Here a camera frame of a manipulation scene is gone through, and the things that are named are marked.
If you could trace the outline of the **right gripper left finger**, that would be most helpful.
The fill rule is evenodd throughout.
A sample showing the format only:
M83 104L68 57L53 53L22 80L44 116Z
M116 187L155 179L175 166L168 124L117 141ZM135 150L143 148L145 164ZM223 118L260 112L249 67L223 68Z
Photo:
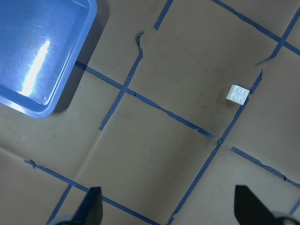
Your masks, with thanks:
M100 225L103 219L101 187L91 187L71 219L71 225Z

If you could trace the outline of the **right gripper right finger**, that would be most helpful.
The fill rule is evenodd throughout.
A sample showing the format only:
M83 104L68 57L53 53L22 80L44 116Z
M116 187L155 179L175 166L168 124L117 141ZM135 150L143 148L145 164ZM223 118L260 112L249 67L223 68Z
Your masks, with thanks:
M234 215L240 225L282 225L245 185L235 186Z

